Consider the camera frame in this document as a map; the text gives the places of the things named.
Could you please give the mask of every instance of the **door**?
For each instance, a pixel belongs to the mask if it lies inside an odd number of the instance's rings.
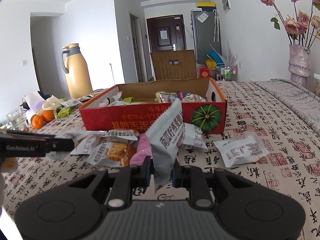
[[[134,60],[135,60],[136,71],[137,71],[137,78],[138,78],[138,82],[142,82],[135,19],[137,19],[137,17],[135,17],[134,15],[130,14],[132,44],[133,44]]]
[[[147,24],[151,52],[186,49],[182,15],[150,18]]]

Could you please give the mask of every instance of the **cardboard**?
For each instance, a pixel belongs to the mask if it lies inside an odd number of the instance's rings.
[[[151,58],[156,80],[197,78],[193,49],[152,52]]]
[[[147,104],[131,106],[99,107],[99,103],[122,91],[122,98],[134,97],[134,101]],[[211,78],[187,80],[159,80],[145,83],[121,84],[111,87],[80,107],[80,114],[87,130],[136,129],[146,131],[149,126],[170,107],[171,103],[155,101],[156,92],[188,92],[207,98],[208,102],[182,103],[183,121],[198,126],[203,125],[205,133],[223,133],[227,101],[219,86]],[[210,112],[215,119],[208,125],[201,113]]]

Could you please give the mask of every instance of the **pumpkin illustration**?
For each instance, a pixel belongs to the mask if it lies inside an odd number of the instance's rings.
[[[191,122],[202,132],[213,131],[221,122],[221,110],[213,105],[203,105],[195,109]]]

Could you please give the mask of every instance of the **thermos handle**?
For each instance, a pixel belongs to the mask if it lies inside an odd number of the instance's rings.
[[[66,68],[66,66],[64,65],[64,60],[63,60],[63,54],[67,54],[69,53],[70,50],[64,50],[61,52],[61,58],[62,58],[62,68],[63,68],[63,71],[66,73],[66,74],[69,74],[69,70]]]

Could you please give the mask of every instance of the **pink snack packet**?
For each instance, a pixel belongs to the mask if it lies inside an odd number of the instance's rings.
[[[137,147],[137,152],[132,156],[130,160],[130,166],[142,165],[146,156],[152,157],[151,146],[148,137],[145,134],[141,134]]]

